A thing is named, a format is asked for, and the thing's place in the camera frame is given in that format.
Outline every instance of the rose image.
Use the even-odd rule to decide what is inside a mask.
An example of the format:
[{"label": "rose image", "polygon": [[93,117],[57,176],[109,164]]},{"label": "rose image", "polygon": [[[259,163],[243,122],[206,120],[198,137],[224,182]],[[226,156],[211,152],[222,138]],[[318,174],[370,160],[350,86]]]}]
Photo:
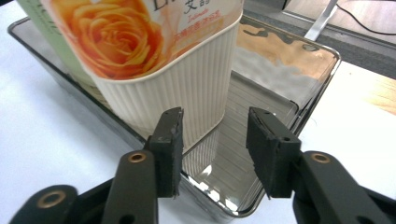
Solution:
[{"label": "rose image", "polygon": [[52,0],[50,7],[77,56],[97,76],[142,77],[164,66],[161,26],[141,0]]}]

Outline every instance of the transparent tray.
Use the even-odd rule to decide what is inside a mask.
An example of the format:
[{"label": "transparent tray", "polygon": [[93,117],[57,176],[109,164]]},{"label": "transparent tray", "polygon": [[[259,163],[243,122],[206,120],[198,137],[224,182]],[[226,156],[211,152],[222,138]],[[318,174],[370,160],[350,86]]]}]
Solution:
[{"label": "transparent tray", "polygon": [[[67,74],[28,18],[11,24],[8,32],[131,150],[142,148],[145,139],[114,115],[100,96],[89,94]],[[253,213],[265,192],[245,148],[248,108],[273,112],[298,135],[339,63],[332,49],[244,16],[224,119],[184,154],[182,192],[191,193],[219,221]]]}]

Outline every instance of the table surface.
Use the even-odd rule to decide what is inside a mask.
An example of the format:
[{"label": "table surface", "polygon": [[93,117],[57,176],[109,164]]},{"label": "table surface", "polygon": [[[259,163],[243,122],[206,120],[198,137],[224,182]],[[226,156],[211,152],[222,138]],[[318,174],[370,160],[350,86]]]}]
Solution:
[{"label": "table surface", "polygon": [[[64,91],[7,34],[26,15],[0,7],[0,223],[52,185],[84,192],[111,178],[129,147]],[[396,199],[396,82],[341,63],[307,122],[303,151],[334,155],[364,187]],[[160,223],[216,223],[188,195],[159,200]],[[291,199],[264,198],[250,217],[231,223],[296,223]]]}]

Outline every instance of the white container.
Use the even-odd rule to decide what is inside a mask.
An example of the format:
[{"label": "white container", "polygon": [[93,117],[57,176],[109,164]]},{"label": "white container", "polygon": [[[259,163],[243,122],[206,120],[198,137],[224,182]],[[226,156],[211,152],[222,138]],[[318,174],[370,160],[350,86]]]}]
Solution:
[{"label": "white container", "polygon": [[114,113],[145,138],[163,111],[181,106],[186,151],[224,116],[241,17],[149,76],[111,80],[85,69]]}]

